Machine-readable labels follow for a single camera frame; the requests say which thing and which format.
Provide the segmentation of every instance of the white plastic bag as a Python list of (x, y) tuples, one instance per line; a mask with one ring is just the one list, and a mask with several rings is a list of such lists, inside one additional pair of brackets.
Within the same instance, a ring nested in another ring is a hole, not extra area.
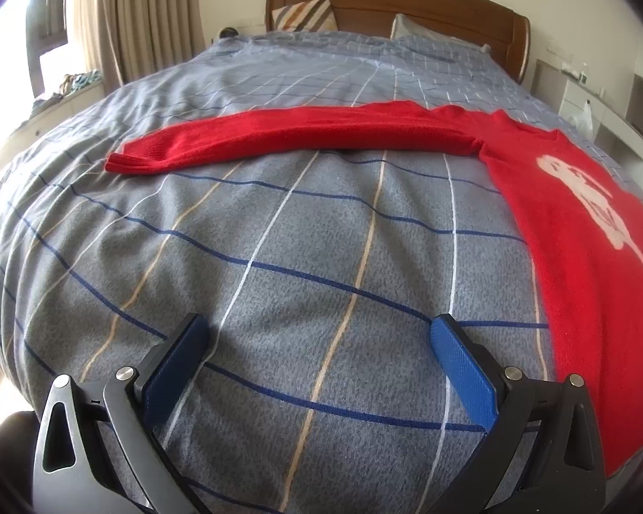
[(586, 139), (593, 140), (593, 117), (590, 110), (590, 101), (586, 101), (580, 114), (569, 118), (569, 123), (576, 127), (577, 131)]

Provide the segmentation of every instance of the metal screw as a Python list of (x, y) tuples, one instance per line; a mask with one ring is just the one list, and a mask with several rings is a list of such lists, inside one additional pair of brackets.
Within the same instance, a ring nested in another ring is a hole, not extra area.
[(117, 377), (117, 380), (128, 380), (134, 376), (134, 368), (122, 367), (117, 371), (117, 374), (115, 376)]
[(583, 377), (576, 373), (572, 373), (569, 376), (569, 382), (573, 384), (573, 386), (578, 386), (579, 388), (581, 388), (584, 385)]
[(53, 384), (55, 385), (56, 388), (63, 388), (67, 384), (69, 384), (69, 375), (60, 375), (55, 378), (53, 381)]
[(510, 367), (505, 367), (505, 377), (507, 377), (510, 380), (519, 380), (521, 377), (523, 377), (524, 374), (522, 373), (522, 370), (519, 369), (519, 367), (515, 366), (510, 366)]

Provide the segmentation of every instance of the bedspread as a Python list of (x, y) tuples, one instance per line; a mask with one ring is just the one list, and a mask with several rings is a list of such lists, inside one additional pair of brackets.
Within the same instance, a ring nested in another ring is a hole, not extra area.
[(0, 174), (3, 370), (38, 410), (55, 374), (137, 365), (199, 312), (213, 345), (158, 439), (210, 509), (428, 509), (483, 435), (433, 357), (430, 319), (450, 312), (502, 365), (554, 376), (533, 265), (485, 166), (300, 150), (103, 170), (125, 142), (182, 121), (398, 99), (559, 127), (638, 192), (479, 52), (351, 33), (226, 39), (65, 121)]

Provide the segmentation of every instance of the curtain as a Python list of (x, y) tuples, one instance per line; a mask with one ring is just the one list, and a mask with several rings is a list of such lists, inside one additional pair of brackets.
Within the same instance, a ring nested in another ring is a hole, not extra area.
[(205, 48), (197, 0), (66, 0), (67, 31), (107, 92)]

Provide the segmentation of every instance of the headboard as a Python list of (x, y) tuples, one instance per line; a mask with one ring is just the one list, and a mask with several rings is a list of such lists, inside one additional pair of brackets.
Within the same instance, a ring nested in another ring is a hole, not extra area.
[[(271, 11), (307, 0), (267, 0)], [(476, 44), (489, 44), (491, 57), (521, 82), (529, 59), (529, 20), (489, 0), (331, 0), (339, 30), (389, 37), (396, 13), (439, 33)]]

